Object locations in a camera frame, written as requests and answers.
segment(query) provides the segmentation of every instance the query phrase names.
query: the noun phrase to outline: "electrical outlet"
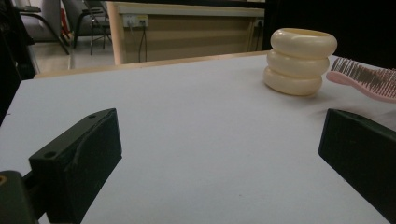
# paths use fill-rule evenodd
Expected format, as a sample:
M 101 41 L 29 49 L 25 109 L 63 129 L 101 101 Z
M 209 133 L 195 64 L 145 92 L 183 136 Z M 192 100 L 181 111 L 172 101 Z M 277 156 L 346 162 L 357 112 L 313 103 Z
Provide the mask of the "electrical outlet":
M 254 27 L 263 27 L 264 26 L 264 19 L 258 18 L 254 21 Z
M 124 27 L 143 27 L 149 26 L 148 15 L 136 15 L 136 14 L 123 14 L 123 26 Z

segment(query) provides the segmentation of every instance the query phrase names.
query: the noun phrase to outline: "chair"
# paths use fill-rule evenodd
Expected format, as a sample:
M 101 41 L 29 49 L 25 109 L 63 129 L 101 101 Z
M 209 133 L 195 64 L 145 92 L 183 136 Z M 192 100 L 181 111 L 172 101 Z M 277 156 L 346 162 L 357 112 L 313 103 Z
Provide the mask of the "chair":
M 111 38 L 108 34 L 108 32 L 110 31 L 110 21 L 108 20 L 107 10 L 105 9 L 105 7 L 103 6 L 103 3 L 101 1 L 84 0 L 84 4 L 87 7 L 87 9 L 89 10 L 91 17 L 92 17 L 92 20 L 91 20 L 91 55 L 92 55 L 93 41 L 103 38 L 103 49 L 105 48 L 106 37 L 111 42 Z M 97 13 L 97 11 L 95 11 L 96 9 L 99 9 L 104 13 L 104 16 L 102 17 L 102 19 L 100 19 L 100 17 L 97 16 L 98 13 Z M 96 39 L 93 39 L 93 34 L 94 34 L 95 30 L 101 32 L 102 36 L 98 37 Z
M 62 35 L 61 0 L 42 0 L 40 13 L 21 12 L 27 33 L 35 42 L 58 42 L 68 55 Z
M 62 0 L 69 21 L 70 29 L 73 31 L 73 48 L 77 46 L 79 36 L 103 35 L 100 29 L 92 30 L 92 14 L 98 21 L 106 20 L 106 13 L 102 10 L 100 2 L 90 4 L 91 12 L 82 0 Z M 107 35 L 111 35 L 109 29 L 105 29 Z

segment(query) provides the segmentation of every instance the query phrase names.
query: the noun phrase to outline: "stacked rings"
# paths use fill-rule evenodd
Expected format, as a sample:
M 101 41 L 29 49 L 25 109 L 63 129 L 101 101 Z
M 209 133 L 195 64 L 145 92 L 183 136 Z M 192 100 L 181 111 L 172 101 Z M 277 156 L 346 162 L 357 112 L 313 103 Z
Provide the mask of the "stacked rings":
M 273 33 L 271 45 L 264 83 L 286 94 L 310 95 L 321 87 L 337 40 L 318 31 L 284 28 Z

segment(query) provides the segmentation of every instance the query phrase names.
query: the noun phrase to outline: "screw hole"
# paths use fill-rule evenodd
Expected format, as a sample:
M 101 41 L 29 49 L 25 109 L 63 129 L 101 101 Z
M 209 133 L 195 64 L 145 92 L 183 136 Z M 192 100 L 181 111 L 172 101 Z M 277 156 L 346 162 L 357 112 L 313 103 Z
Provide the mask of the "screw hole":
M 47 159 L 50 159 L 52 157 L 54 157 L 56 155 L 56 152 L 47 152 L 46 154 L 44 154 L 44 157 Z
M 7 178 L 4 175 L 0 175 L 0 185 L 7 182 Z

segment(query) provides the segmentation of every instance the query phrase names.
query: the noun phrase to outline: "pink brush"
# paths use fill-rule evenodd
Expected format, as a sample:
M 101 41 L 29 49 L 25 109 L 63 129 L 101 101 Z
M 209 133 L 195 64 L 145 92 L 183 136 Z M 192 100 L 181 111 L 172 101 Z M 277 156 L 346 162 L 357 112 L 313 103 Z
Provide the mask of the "pink brush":
M 373 70 L 349 59 L 337 58 L 326 76 L 332 82 L 354 87 L 364 95 L 396 103 L 396 70 Z

